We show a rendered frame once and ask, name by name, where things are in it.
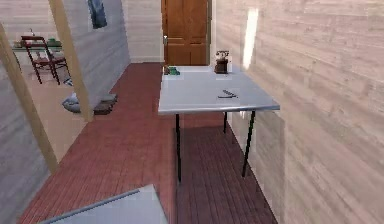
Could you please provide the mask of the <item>grey table with black legs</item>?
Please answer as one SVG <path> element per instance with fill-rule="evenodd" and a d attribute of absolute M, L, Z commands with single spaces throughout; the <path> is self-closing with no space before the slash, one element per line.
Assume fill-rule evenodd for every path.
<path fill-rule="evenodd" d="M 158 114 L 175 116 L 178 181 L 181 181 L 180 115 L 204 112 L 223 112 L 224 121 L 228 112 L 251 112 L 242 165 L 245 176 L 256 112 L 279 110 L 280 105 L 239 67 L 234 66 L 227 74 L 216 74 L 211 66 L 176 68 L 179 75 L 162 75 Z M 225 95 L 222 90 L 238 97 L 218 98 Z"/>

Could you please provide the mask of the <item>black thin pen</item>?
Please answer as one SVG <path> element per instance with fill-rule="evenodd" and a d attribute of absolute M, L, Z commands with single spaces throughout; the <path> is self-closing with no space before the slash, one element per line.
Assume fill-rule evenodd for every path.
<path fill-rule="evenodd" d="M 222 90 L 223 93 L 225 94 L 224 96 L 218 96 L 218 98 L 237 98 L 238 96 L 228 90 Z"/>

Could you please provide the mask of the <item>brown wooden room door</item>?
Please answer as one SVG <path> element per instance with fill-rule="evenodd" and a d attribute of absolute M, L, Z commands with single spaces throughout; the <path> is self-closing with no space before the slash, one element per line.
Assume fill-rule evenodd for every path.
<path fill-rule="evenodd" d="M 166 65 L 208 64 L 208 0 L 161 0 Z"/>

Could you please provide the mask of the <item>grey flat tabletop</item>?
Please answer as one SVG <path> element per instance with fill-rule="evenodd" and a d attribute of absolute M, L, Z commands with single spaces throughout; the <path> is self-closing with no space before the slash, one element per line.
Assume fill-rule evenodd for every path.
<path fill-rule="evenodd" d="M 153 184 L 66 212 L 38 224 L 169 224 Z"/>

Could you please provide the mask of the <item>red wooden chair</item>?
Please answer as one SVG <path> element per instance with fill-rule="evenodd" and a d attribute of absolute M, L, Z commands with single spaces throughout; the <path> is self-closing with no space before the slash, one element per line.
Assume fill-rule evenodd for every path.
<path fill-rule="evenodd" d="M 42 36 L 22 36 L 21 45 L 26 49 L 34 72 L 37 76 L 39 83 L 42 83 L 40 70 L 48 67 L 52 76 L 56 79 L 57 83 L 60 83 L 59 76 L 57 73 L 58 68 L 65 67 L 69 70 L 67 61 L 64 56 L 55 57 L 50 51 L 47 42 Z M 42 48 L 46 53 L 46 57 L 37 56 L 33 58 L 31 50 L 36 48 Z"/>

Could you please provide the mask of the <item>green dining table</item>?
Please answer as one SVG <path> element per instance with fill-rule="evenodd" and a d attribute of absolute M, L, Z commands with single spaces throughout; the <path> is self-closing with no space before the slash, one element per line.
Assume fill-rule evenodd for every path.
<path fill-rule="evenodd" d="M 52 51 L 52 52 L 60 52 L 60 51 L 62 51 L 62 47 L 61 46 L 58 46 L 58 47 L 48 46 L 47 49 Z M 30 52 L 44 52 L 47 49 L 45 47 L 31 47 L 29 50 L 30 50 Z M 21 45 L 19 47 L 13 46 L 12 50 L 15 51 L 15 52 L 27 52 L 27 49 L 25 47 L 21 46 Z"/>

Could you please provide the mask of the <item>blue framed wall picture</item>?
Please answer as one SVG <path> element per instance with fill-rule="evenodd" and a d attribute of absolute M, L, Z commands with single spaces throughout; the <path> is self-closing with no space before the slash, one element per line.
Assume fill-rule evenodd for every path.
<path fill-rule="evenodd" d="M 92 27 L 94 29 L 103 28 L 107 25 L 105 9 L 102 0 L 87 0 L 90 11 Z"/>

